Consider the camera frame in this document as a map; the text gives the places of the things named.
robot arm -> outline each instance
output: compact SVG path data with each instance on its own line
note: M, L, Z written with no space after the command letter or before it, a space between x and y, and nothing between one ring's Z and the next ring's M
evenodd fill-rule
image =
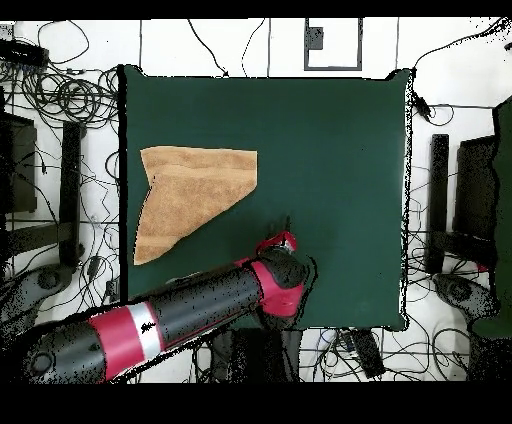
M61 325L28 344L16 378L34 383L100 383L262 306L290 325L309 269L292 255L288 231L253 258L172 281L129 305Z

brown towel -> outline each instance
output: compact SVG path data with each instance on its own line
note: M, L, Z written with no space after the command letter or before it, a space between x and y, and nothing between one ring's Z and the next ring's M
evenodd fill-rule
M162 256L256 188L257 152L162 146L141 156L151 188L139 218L135 265Z

green tabletop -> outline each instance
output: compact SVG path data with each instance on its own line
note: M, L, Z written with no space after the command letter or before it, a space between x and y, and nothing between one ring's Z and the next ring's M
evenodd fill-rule
M382 81L147 77L131 66L125 73L130 296L250 256L269 223L289 214L298 250L318 266L297 328L403 325L408 70ZM256 150L258 186L167 254L134 266L148 190L140 150L161 145Z

black cable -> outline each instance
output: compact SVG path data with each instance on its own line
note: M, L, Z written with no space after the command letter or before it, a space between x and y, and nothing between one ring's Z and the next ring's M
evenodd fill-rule
M59 23L59 22L64 22L64 21L51 21L51 22L48 22L44 25L42 25L39 30L37 31L37 43L39 44L39 47L42 47L41 46L41 31L46 28L48 25L52 25L52 24L55 24L55 23ZM90 44L89 44L89 38L87 38L87 35L85 34L84 30L82 28L80 28L77 24L75 24L73 21L71 20L68 20L67 22L73 24L76 28L78 28L78 30L82 33L82 35L84 36L85 38L85 41L87 43L87 47L82 51L80 52L79 54L77 54L76 56L73 56L72 58L70 59L67 59L67 60L63 60L61 62L54 62L54 61L51 61L51 63L53 63L54 65L63 65L64 63L68 63L68 62L71 62L72 60L75 60L75 59L78 59L79 57L83 56L88 50L89 50L89 47L90 47Z
M226 71L224 68L222 68L222 67L217 63L217 59L216 59L215 55L213 54L213 52L210 50L210 48L209 48L206 44L204 44L203 40L201 40L201 38L199 37L199 35L197 35L197 32L196 32L196 30L194 29L194 26L192 25L192 22L190 21L190 19L187 19L187 22L188 22L188 24L189 24L189 26L190 26L190 29L192 30L192 32L193 32L193 33L194 33L194 35L196 36L197 41L199 41L199 42L203 45L203 47L204 47L206 50L208 50L208 52L210 53L210 55L211 55L211 56L212 56L212 58L213 58L213 61L215 62L215 66L216 66L219 70L221 70L221 71L222 71L222 76L223 76L223 77L227 77L227 76L229 76L228 71Z
M434 50L430 50L424 54L422 54L418 60L416 61L416 63L414 64L413 66L413 69L416 69L417 66L418 66L418 63L420 62L421 59L423 59L425 56L428 56L429 54L431 53L434 53L434 52L437 52L439 50L443 50L443 49L446 49L448 47L452 47L454 45L457 45L457 44L460 44L462 43L463 41L467 40L467 39L470 39L470 38L473 38L473 37L482 37L482 36L486 36L486 35L489 35L489 34L492 34L493 30L495 30L495 28L498 26L498 24L502 21L502 20L505 20L507 21L508 18L499 18L498 20L496 20L495 22L493 22L493 24L491 26L489 26L487 29L485 29L484 31L481 31L479 33L476 33L476 34L470 34L470 35L466 35L464 37L461 37L455 41L452 41L451 43L448 43L446 44L445 46L442 46L442 47L438 47Z
M252 32L251 36L249 37L249 41L247 41L247 45L245 46L245 50L244 50L244 53L242 54L242 70L244 71L244 75L247 77L247 73L245 72L245 67L244 67L244 58L245 58L245 53L247 52L247 49L249 48L249 44L251 44L251 40L252 40L252 37L254 36L254 34L256 34L256 31L258 31L261 26L265 23L267 18L263 18L263 20L261 21L261 23L256 27L256 29Z
M461 334L461 335L463 335L464 337L466 337L466 338L469 340L469 336L468 336L466 333L464 333L463 331L461 331L461 330L459 330L459 329L457 329L457 328L451 328L451 327L450 327L450 328L444 328L444 329L442 329L442 330L439 330L437 333L435 333L435 334L434 334L434 337L432 337L432 351L433 351L434 353L436 352L436 349L437 349L437 348L436 348L436 340L437 340L437 338L438 338L441 334L446 333L447 331L453 331L453 332L455 332L455 333ZM439 371L439 373L441 374L441 376L442 376L446 381L450 381L450 380L448 379L448 377L446 377L446 375L445 375L445 374L443 373L443 371L441 370L441 367L440 367L440 365L439 365L439 361L438 361L438 359L437 359L437 355L436 355L436 354L434 354L434 364L436 365L436 368L437 368L437 370Z

